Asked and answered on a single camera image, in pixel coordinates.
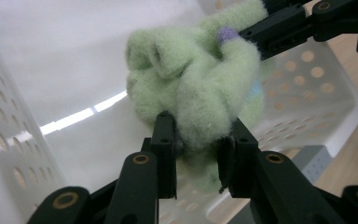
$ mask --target laundry basket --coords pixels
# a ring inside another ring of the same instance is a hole
[[[0,223],[24,223],[55,189],[118,178],[151,130],[125,92],[124,48],[139,27],[192,25],[237,1],[0,2]],[[262,150],[323,145],[337,155],[358,124],[358,93],[332,51],[309,41],[274,58]],[[227,192],[178,176],[160,223],[209,223]]]

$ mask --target fuzzy green cloth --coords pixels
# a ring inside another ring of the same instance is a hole
[[[243,30],[267,17],[261,0],[248,0],[207,17],[195,27],[162,27],[131,34],[126,51],[127,93],[140,118],[153,123],[170,112],[183,139],[179,172],[201,191],[218,191],[215,140],[236,117],[254,126],[264,107],[261,63]]]

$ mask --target white plastic basket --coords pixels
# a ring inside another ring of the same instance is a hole
[[[0,223],[24,223],[57,188],[108,184],[151,136],[124,92],[133,30],[191,25],[234,2],[0,2]],[[312,41],[276,62],[252,129],[261,148],[325,145],[336,156],[358,124],[358,93],[339,62]],[[160,223],[210,222],[227,193],[203,195],[178,178]]]

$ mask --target perforated basket side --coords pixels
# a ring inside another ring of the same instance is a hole
[[[62,186],[48,146],[0,64],[0,223],[23,223]]]

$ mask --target purple spot on towel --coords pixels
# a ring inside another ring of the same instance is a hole
[[[237,37],[240,37],[240,35],[231,27],[223,27],[217,32],[217,41],[220,45]]]

